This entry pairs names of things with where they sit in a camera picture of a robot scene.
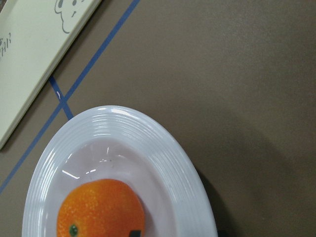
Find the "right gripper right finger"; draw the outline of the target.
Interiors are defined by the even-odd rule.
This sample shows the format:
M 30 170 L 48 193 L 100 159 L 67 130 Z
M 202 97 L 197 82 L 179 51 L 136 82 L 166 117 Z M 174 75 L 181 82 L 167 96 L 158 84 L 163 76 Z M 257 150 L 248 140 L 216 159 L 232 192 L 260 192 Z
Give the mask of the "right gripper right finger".
M 218 230 L 217 235 L 218 237 L 227 237 L 227 232 L 224 230 Z

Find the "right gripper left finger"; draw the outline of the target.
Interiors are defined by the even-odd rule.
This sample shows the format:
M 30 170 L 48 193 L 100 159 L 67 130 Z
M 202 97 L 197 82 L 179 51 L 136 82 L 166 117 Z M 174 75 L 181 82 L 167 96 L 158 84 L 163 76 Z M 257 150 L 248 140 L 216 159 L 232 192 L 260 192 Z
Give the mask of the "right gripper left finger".
M 129 237 L 141 237 L 141 230 L 132 230 L 132 231 L 130 231 Z

